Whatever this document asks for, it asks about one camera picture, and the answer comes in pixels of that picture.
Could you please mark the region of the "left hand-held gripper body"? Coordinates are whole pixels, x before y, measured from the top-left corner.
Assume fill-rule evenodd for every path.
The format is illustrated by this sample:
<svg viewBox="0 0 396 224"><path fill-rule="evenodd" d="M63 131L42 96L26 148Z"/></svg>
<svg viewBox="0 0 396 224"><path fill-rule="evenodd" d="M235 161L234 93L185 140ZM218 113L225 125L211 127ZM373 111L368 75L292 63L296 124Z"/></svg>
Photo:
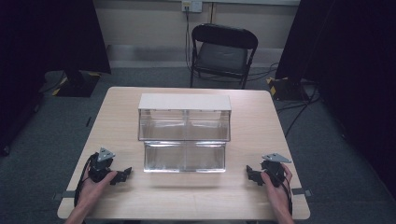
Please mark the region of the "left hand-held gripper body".
<svg viewBox="0 0 396 224"><path fill-rule="evenodd" d="M90 161L89 178L95 183L102 181L111 172L109 167L114 157L115 154L104 147L95 152Z"/></svg>

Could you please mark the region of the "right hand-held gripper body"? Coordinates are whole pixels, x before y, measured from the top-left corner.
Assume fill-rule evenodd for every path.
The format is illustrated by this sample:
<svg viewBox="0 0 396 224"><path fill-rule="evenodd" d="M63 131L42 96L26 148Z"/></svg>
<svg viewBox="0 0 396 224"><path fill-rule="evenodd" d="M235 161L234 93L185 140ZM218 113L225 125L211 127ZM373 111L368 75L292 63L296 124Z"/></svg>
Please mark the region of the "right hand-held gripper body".
<svg viewBox="0 0 396 224"><path fill-rule="evenodd" d="M262 169L270 176L272 184L279 187L285 180L285 170L282 163L291 163L291 160L278 153L262 155L262 158Z"/></svg>

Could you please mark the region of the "person's right hand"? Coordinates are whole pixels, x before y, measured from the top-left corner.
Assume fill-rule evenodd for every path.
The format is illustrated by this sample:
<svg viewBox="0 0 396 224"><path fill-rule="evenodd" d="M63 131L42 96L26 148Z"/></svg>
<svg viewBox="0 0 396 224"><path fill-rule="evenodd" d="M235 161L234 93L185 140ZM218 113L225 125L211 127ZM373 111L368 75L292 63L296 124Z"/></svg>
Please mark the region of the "person's right hand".
<svg viewBox="0 0 396 224"><path fill-rule="evenodd" d="M272 184L271 179L267 173L262 172L261 176L263 182L266 185L267 197L270 204L272 205L272 203L287 203L290 210L290 181L292 179L292 173L285 164L282 164L282 166L285 170L285 180L283 181L283 184L278 188L276 188Z"/></svg>

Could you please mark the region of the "person's left hand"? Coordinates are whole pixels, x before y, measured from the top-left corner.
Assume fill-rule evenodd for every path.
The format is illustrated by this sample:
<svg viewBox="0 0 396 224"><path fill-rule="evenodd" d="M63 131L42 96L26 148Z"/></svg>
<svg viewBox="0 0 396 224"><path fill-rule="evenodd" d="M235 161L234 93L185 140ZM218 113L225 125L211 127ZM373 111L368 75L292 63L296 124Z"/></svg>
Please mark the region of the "person's left hand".
<svg viewBox="0 0 396 224"><path fill-rule="evenodd" d="M89 178L88 173L85 173L83 176L82 189L78 197L77 208L87 212L92 210L104 193L105 188L116 175L117 173L115 171L110 172L103 180L95 183Z"/></svg>

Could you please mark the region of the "clear plastic drawer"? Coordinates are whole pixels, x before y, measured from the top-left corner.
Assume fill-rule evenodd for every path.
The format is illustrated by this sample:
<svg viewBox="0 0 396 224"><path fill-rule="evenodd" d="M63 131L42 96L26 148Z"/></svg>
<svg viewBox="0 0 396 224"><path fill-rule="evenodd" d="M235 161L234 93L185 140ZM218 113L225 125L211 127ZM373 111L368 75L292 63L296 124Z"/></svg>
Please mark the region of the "clear plastic drawer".
<svg viewBox="0 0 396 224"><path fill-rule="evenodd" d="M152 173L223 173L225 142L147 141L144 171Z"/></svg>

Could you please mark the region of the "black stand base yellow tape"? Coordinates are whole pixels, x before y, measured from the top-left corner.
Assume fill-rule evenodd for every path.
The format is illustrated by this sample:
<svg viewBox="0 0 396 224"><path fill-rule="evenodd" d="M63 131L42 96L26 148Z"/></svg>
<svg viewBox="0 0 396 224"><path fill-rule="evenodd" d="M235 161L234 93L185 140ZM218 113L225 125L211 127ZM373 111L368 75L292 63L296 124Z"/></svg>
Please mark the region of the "black stand base yellow tape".
<svg viewBox="0 0 396 224"><path fill-rule="evenodd" d="M65 78L53 92L58 97L84 97L89 98L100 79L97 73L66 69Z"/></svg>
<svg viewBox="0 0 396 224"><path fill-rule="evenodd" d="M278 101L307 101L308 95L301 83L294 83L287 77L266 79L269 91L273 98Z"/></svg>

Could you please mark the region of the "clear drawer cabinet white top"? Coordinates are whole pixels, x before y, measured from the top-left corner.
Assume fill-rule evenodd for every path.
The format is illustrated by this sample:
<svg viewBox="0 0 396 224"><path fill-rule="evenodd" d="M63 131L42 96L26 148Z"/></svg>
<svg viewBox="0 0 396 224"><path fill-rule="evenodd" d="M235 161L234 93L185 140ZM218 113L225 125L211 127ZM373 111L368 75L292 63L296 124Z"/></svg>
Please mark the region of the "clear drawer cabinet white top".
<svg viewBox="0 0 396 224"><path fill-rule="evenodd" d="M143 93L138 105L140 141L231 140L229 95Z"/></svg>

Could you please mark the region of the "black folding chair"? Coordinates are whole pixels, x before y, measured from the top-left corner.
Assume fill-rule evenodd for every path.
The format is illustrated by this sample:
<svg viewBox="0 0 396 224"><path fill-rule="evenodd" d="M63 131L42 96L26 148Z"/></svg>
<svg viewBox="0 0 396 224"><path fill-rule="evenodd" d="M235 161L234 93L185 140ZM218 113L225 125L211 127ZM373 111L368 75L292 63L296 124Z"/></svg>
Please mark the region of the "black folding chair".
<svg viewBox="0 0 396 224"><path fill-rule="evenodd" d="M231 77L246 87L258 38L249 30L213 23L199 24L191 32L191 80L194 73Z"/></svg>

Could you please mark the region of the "black curtain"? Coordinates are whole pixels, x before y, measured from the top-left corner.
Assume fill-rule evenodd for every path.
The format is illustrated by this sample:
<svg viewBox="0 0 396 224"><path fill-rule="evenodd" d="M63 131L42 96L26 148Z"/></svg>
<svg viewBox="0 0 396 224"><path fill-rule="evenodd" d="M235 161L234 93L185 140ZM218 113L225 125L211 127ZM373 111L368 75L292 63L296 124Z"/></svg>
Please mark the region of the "black curtain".
<svg viewBox="0 0 396 224"><path fill-rule="evenodd" d="M396 0L300 0L276 75L318 83L396 199Z"/></svg>

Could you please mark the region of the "white wall socket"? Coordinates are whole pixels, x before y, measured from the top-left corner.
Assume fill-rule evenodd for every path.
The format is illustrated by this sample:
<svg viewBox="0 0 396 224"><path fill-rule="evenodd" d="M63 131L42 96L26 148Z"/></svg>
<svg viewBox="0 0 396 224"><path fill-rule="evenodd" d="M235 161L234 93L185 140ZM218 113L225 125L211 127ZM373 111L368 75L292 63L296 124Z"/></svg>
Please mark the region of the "white wall socket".
<svg viewBox="0 0 396 224"><path fill-rule="evenodd" d="M182 0L181 10L183 12L201 13L203 11L203 2L199 0Z"/></svg>

